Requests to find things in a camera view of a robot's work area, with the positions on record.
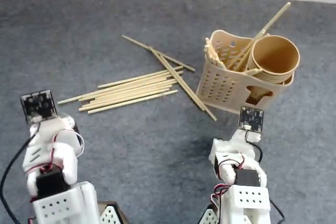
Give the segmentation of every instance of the pile of chopsticks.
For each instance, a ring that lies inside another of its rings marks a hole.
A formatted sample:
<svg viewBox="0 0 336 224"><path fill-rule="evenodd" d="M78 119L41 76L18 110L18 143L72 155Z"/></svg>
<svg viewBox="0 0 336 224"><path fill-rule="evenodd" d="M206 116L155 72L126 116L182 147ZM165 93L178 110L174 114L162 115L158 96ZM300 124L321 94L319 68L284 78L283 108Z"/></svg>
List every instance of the pile of chopsticks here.
<svg viewBox="0 0 336 224"><path fill-rule="evenodd" d="M127 36L123 36L123 38L151 51L159 62L166 68L166 70L102 84L98 86L99 90L97 91L65 99L59 101L58 104L64 104L72 101L86 102L86 104L79 108L79 111L87 111L88 114L93 114L177 93L177 90L170 90L170 88L173 84L179 83L202 111L206 111L213 120L217 120L213 113L204 105L204 103L197 97L197 95L180 76L183 73L183 68L190 71L195 71L195 69L134 39ZM179 66L173 68L167 60Z"/></svg>

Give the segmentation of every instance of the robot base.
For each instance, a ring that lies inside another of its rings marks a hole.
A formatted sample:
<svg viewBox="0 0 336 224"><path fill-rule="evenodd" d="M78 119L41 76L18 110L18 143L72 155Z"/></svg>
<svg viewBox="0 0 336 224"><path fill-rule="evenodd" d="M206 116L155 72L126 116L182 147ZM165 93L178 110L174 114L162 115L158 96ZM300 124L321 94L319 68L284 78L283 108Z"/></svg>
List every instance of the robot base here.
<svg viewBox="0 0 336 224"><path fill-rule="evenodd" d="M128 223L117 204L97 204L96 191L89 182L78 183L68 191L37 200L33 206L38 224Z"/></svg>

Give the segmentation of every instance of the white plastic bracket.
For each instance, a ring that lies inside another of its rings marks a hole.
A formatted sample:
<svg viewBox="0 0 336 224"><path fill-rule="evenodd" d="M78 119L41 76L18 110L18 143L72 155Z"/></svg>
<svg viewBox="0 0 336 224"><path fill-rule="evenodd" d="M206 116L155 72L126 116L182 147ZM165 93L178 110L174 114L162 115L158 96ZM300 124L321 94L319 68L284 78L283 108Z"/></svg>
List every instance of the white plastic bracket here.
<svg viewBox="0 0 336 224"><path fill-rule="evenodd" d="M97 195L88 182L33 202L39 224L100 224Z"/></svg>
<svg viewBox="0 0 336 224"><path fill-rule="evenodd" d="M232 185L221 198L220 224L270 224L270 202L265 187Z"/></svg>
<svg viewBox="0 0 336 224"><path fill-rule="evenodd" d="M100 224L122 224L113 206L107 206L100 216Z"/></svg>
<svg viewBox="0 0 336 224"><path fill-rule="evenodd" d="M198 224L218 224L219 218L215 211L211 208L207 208L203 213Z"/></svg>
<svg viewBox="0 0 336 224"><path fill-rule="evenodd" d="M209 160L214 165L215 156L217 152L223 153L243 153L246 156L255 158L256 153L254 152L253 146L245 141L246 131L237 129L229 141L224 141L218 138L214 138L213 145L211 148ZM261 140L260 133L249 132L247 136L247 141L257 143Z"/></svg>

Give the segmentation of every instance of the gray carpet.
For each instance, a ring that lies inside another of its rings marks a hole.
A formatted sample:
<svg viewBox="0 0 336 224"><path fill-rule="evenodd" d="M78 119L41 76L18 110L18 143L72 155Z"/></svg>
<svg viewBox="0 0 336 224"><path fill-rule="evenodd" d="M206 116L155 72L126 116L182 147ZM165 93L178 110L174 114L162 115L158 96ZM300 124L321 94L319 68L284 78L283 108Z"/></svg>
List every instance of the gray carpet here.
<svg viewBox="0 0 336 224"><path fill-rule="evenodd" d="M189 63L195 90L204 38L215 29L253 36L285 3L278 0L0 0L0 170L28 136L19 96L51 89L55 100L98 84L162 70L122 34ZM336 5L293 2L270 30L293 40L301 65L293 85L266 111L262 167L287 223L334 223L336 211ZM216 184L207 157L213 137L229 138L238 117L215 110L214 122L180 92L94 115L73 115L86 139L79 181L99 200L116 200L132 224L195 224ZM33 214L14 165L7 200L22 223ZM273 209L273 223L280 218ZM0 207L1 223L10 219Z"/></svg>

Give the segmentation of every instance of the black cable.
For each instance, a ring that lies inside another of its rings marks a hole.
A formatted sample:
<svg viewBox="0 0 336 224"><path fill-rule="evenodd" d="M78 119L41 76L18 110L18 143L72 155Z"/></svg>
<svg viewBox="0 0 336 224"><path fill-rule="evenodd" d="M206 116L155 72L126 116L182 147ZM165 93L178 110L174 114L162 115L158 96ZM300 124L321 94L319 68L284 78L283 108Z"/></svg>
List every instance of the black cable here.
<svg viewBox="0 0 336 224"><path fill-rule="evenodd" d="M248 144L250 144L250 145L252 145L253 147L255 147L255 148L257 148L258 150L259 150L259 159L258 159L258 163L260 163L261 162L261 160L263 160L262 158L262 156L263 156L263 151L262 151L262 149L259 147L259 145L257 145L257 144L255 144L255 143L252 143L252 142L250 142L250 141L247 141L247 136L248 136L248 131L246 131L245 132L245 141L246 141L246 143L248 143Z"/></svg>
<svg viewBox="0 0 336 224"><path fill-rule="evenodd" d="M19 149L19 151L15 154L15 156L13 157L13 159L10 161L10 163L8 164L4 175L2 175L2 179L1 179L1 183L0 183L0 199L2 201L2 204L4 204L4 207L8 213L8 215L10 216L10 218L13 220L13 222L15 224L21 224L15 217L15 215L13 214L13 212L11 211L5 197L4 197L4 185L5 185L5 180L7 178L7 175L9 173L9 170L11 169L12 165L15 163L15 161L17 160L17 158L19 157L19 155L25 150L25 148L28 146L28 144L30 143L30 141L36 136L37 132L40 129L40 124L38 124L37 130L36 132L22 145L22 147Z"/></svg>
<svg viewBox="0 0 336 224"><path fill-rule="evenodd" d="M273 200L269 199L269 201L272 203L274 208L278 211L278 213L281 215L282 219L279 220L278 224L284 223L286 221L286 217L284 213L280 210L280 208L273 202Z"/></svg>

